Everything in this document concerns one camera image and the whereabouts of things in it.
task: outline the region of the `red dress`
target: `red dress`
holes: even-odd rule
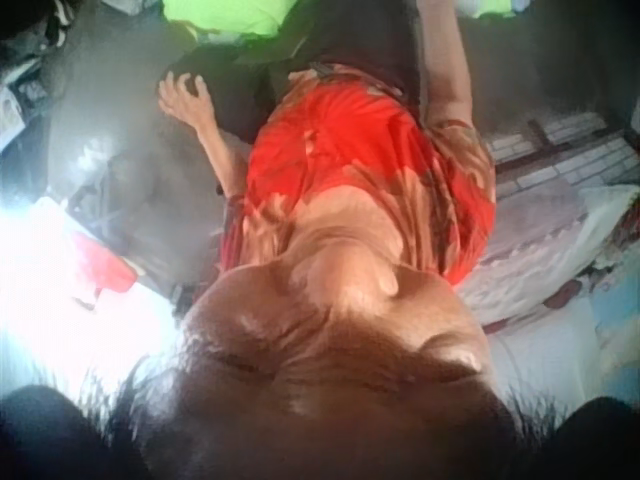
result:
[[[334,66],[328,81],[297,74],[262,129],[248,188],[230,200],[223,271],[284,253],[296,216],[321,192],[366,191],[404,240],[401,261],[452,285],[474,267],[495,216],[493,164],[476,131],[452,120],[423,131],[389,89]]]

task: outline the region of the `person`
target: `person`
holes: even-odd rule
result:
[[[486,246],[495,182],[454,2],[417,3],[424,127],[405,2],[315,4],[348,20],[331,41],[314,27],[248,163],[223,140],[216,85],[159,85],[228,203],[222,275],[184,320],[171,380],[144,395],[145,461],[167,479],[492,476],[513,419],[453,287]],[[374,16],[401,33],[360,40]]]

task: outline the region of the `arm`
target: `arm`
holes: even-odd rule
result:
[[[446,120],[472,125],[469,67],[453,0],[417,0],[428,79],[427,126]]]
[[[174,82],[173,73],[169,72],[158,89],[160,108],[195,129],[225,197],[241,195],[246,190],[247,165],[222,138],[213,102],[202,77],[198,76],[195,81],[197,96],[187,90],[186,82],[190,76],[181,75]]]

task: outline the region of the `brick wall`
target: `brick wall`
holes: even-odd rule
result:
[[[542,125],[551,143],[559,144],[580,138],[596,130],[602,130],[607,124],[594,112],[580,113]]]
[[[499,136],[488,141],[489,150],[496,164],[505,163],[536,151],[535,144],[522,133]]]
[[[497,193],[498,198],[508,197],[558,177],[578,187],[593,187],[619,183],[639,173],[640,155],[622,137],[617,137],[517,178],[506,181],[498,178]]]

